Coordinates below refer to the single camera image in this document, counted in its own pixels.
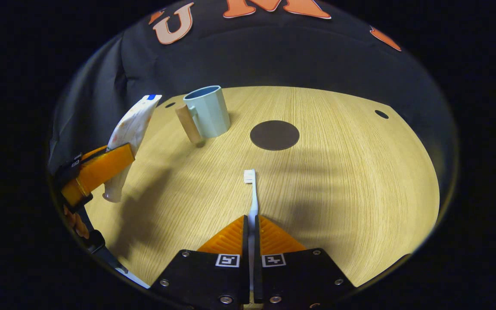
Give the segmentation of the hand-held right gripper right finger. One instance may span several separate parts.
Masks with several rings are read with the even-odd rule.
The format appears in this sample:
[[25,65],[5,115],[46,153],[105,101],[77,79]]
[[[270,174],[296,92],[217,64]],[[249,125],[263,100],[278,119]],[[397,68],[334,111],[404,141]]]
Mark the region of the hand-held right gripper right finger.
[[306,248],[258,216],[254,300],[263,305],[334,305],[356,287],[323,248]]

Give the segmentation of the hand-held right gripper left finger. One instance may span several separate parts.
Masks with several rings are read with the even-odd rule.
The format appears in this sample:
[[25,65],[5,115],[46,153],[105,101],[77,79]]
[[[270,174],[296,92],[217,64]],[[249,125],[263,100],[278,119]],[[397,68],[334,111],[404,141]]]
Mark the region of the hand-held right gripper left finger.
[[182,307],[242,307],[250,296],[247,225],[241,216],[198,251],[179,250],[150,292]]

